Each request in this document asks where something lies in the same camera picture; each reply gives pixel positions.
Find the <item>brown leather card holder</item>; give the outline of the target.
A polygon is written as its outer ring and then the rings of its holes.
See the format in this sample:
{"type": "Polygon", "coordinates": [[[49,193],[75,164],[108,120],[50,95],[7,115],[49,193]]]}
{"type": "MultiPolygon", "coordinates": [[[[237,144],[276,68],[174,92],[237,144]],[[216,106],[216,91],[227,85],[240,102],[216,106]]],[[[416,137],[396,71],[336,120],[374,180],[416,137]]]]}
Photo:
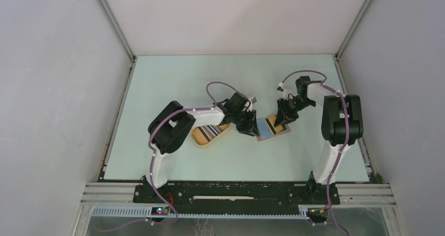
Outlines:
{"type": "Polygon", "coordinates": [[[288,128],[288,131],[287,131],[287,132],[283,132],[283,133],[279,133],[279,134],[277,134],[277,135],[273,135],[272,132],[270,131],[270,129],[268,128],[268,126],[267,126],[265,120],[266,120],[266,117],[265,117],[265,118],[261,118],[261,119],[257,119],[258,130],[259,130],[259,133],[260,133],[260,135],[257,136],[257,140],[258,140],[259,142],[260,142],[260,141],[267,140],[267,139],[269,139],[269,138],[273,138],[273,137],[276,137],[276,136],[283,135],[283,134],[286,134],[286,133],[290,133],[290,132],[291,132],[289,126],[286,125],[287,128],[288,128]]]}

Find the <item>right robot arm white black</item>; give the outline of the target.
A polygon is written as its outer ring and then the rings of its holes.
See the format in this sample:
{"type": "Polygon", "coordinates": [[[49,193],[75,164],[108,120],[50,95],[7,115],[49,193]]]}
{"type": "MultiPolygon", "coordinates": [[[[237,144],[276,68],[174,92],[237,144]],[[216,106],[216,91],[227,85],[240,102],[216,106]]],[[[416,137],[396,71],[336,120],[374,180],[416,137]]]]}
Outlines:
{"type": "Polygon", "coordinates": [[[326,197],[325,187],[335,182],[335,175],[344,154],[363,136],[364,126],[361,99],[355,94],[343,94],[329,87],[325,81],[312,81],[301,76],[296,82],[297,94],[293,95],[280,82],[277,90],[282,98],[277,100],[278,111],[275,126],[296,121],[298,112],[309,106],[322,107],[321,133],[325,140],[318,165],[311,171],[314,184],[305,189],[306,199],[319,203],[326,197]]]}

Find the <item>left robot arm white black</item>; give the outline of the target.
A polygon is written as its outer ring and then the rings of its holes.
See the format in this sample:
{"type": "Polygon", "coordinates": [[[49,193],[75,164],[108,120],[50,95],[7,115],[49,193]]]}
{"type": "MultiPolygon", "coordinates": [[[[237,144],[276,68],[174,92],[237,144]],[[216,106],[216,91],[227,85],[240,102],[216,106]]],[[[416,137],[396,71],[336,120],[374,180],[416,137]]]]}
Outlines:
{"type": "Polygon", "coordinates": [[[173,164],[171,155],[188,137],[200,145],[216,140],[231,125],[240,134],[259,136],[254,97],[236,92],[230,99],[203,108],[185,108],[177,101],[170,102],[148,127],[148,146],[153,151],[150,168],[146,174],[148,185],[145,195],[152,202],[161,202],[166,196],[164,185],[168,182],[173,164]]]}

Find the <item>oval wooden tray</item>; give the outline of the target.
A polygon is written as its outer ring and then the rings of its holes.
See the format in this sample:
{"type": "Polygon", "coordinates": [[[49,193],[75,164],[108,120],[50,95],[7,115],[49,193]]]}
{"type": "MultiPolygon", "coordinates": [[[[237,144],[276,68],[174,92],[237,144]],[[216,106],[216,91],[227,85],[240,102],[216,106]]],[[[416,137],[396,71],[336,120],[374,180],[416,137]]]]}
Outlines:
{"type": "Polygon", "coordinates": [[[192,129],[190,136],[198,147],[204,148],[220,140],[230,128],[230,124],[199,126],[192,129]]]}

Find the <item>gold credit card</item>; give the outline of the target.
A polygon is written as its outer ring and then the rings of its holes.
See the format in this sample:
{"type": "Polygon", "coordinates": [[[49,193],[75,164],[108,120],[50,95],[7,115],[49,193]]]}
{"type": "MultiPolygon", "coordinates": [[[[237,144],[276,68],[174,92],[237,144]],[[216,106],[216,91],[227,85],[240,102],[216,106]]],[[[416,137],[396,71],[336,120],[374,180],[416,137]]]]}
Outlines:
{"type": "Polygon", "coordinates": [[[276,119],[277,119],[276,115],[270,115],[265,120],[265,122],[266,122],[268,128],[270,129],[270,131],[272,132],[272,134],[277,135],[279,133],[287,132],[288,128],[286,125],[279,125],[279,126],[274,125],[276,119]]]}

